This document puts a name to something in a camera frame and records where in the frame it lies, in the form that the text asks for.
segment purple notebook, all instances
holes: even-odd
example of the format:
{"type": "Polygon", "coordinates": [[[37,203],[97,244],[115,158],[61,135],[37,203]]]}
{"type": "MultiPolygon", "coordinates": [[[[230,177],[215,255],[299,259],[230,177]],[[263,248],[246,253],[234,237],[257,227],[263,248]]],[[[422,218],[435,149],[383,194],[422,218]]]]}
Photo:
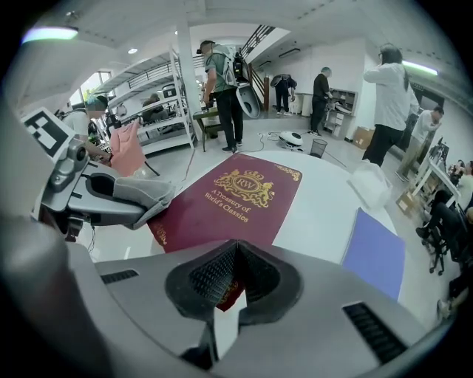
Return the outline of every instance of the purple notebook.
{"type": "Polygon", "coordinates": [[[397,301],[404,254],[404,241],[359,208],[343,267],[397,301]]]}

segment book cover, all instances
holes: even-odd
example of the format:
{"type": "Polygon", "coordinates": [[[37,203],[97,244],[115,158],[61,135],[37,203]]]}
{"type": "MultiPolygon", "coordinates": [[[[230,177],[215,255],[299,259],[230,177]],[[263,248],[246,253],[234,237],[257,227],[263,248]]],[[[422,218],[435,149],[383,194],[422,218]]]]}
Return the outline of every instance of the book cover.
{"type": "MultiPolygon", "coordinates": [[[[301,180],[302,173],[290,167],[234,154],[174,198],[148,226],[166,253],[227,239],[271,245],[301,180]]],[[[241,283],[231,285],[232,295],[219,308],[229,308],[243,289],[241,283]]]]}

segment white shirt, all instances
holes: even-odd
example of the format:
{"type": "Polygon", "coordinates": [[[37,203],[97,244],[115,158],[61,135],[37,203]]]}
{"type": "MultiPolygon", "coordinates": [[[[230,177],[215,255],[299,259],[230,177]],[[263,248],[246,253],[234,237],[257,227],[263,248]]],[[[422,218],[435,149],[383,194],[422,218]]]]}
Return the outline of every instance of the white shirt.
{"type": "Polygon", "coordinates": [[[368,69],[363,78],[376,83],[375,124],[403,131],[410,113],[417,113],[419,102],[410,84],[404,88],[406,70],[401,64],[387,63],[368,69]]]}
{"type": "Polygon", "coordinates": [[[460,193],[458,206],[460,206],[462,210],[466,210],[473,196],[473,176],[471,174],[464,174],[461,177],[458,182],[458,192],[460,193]]]}
{"type": "Polygon", "coordinates": [[[412,136],[420,143],[423,143],[427,138],[429,131],[435,131],[440,127],[440,123],[434,125],[432,121],[432,111],[424,110],[412,130],[412,136]]]}
{"type": "Polygon", "coordinates": [[[89,136],[89,123],[90,119],[82,111],[74,111],[67,115],[62,122],[68,125],[77,135],[89,136]]]}

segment white floor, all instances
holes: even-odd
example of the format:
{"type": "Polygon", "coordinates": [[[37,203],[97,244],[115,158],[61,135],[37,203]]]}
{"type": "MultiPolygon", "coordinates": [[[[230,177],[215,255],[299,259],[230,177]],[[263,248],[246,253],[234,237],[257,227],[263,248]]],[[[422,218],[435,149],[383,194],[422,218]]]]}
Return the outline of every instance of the white floor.
{"type": "MultiPolygon", "coordinates": [[[[307,118],[295,116],[273,117],[271,115],[267,119],[246,120],[243,148],[240,150],[259,151],[260,148],[279,150],[280,147],[276,145],[276,142],[268,140],[269,132],[291,130],[302,134],[308,130],[308,125],[307,118]]],[[[308,153],[313,138],[309,134],[303,134],[302,137],[304,152],[308,153]]],[[[353,172],[364,152],[351,143],[333,139],[330,134],[324,133],[323,138],[327,141],[327,149],[322,159],[353,172]]],[[[160,179],[174,183],[179,190],[186,180],[226,159],[229,154],[221,151],[221,148],[225,146],[225,136],[220,132],[218,139],[206,141],[207,152],[203,152],[202,145],[199,143],[194,150],[189,147],[173,148],[148,156],[148,161],[154,169],[160,172],[160,179]]],[[[382,167],[394,185],[387,211],[398,235],[406,242],[406,263],[399,302],[429,330],[438,323],[437,300],[446,298],[448,282],[458,276],[459,269],[457,264],[453,263],[449,256],[446,256],[444,274],[441,277],[436,273],[429,274],[430,256],[415,233],[415,228],[420,224],[420,220],[413,221],[407,218],[395,203],[406,185],[394,174],[399,163],[399,160],[394,156],[387,154],[382,167]]],[[[95,247],[91,253],[92,259],[107,261],[136,258],[149,255],[150,250],[151,254],[158,253],[156,242],[150,238],[150,235],[148,227],[141,227],[137,231],[130,231],[121,226],[97,227],[95,247]],[[130,240],[129,246],[123,246],[123,237],[130,240]]],[[[89,246],[92,234],[88,225],[84,227],[80,240],[86,247],[89,246]]]]}

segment ceiling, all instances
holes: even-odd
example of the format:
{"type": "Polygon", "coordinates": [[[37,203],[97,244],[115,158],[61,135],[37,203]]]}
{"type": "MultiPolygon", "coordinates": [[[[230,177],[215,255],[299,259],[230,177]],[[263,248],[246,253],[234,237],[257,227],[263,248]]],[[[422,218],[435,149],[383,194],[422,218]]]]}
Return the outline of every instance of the ceiling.
{"type": "MultiPolygon", "coordinates": [[[[291,31],[281,41],[283,48],[294,41],[304,48],[355,36],[365,37],[377,47],[389,41],[402,49],[407,60],[439,71],[435,79],[420,78],[428,86],[448,92],[462,103],[469,104],[473,98],[472,86],[448,38],[410,0],[69,0],[60,3],[38,23],[77,27],[79,35],[75,43],[86,44],[81,47],[86,50],[85,56],[93,54],[94,59],[102,60],[100,66],[105,66],[109,61],[128,63],[126,51],[138,44],[152,49],[160,38],[161,43],[163,39],[167,42],[176,24],[186,20],[191,26],[222,22],[252,24],[241,33],[232,32],[233,37],[251,34],[255,24],[281,27],[291,31]],[[96,46],[114,51],[121,59],[110,58],[109,53],[101,56],[96,46]]],[[[281,47],[274,47],[268,55],[281,47]]],[[[61,75],[59,66],[67,63],[67,68],[62,68],[67,73],[61,83],[72,85],[71,77],[84,70],[84,62],[73,57],[70,54],[62,62],[44,64],[44,78],[52,81],[36,80],[43,80],[44,88],[51,83],[55,85],[51,77],[61,75]]],[[[35,87],[36,92],[41,91],[39,83],[35,87]]]]}

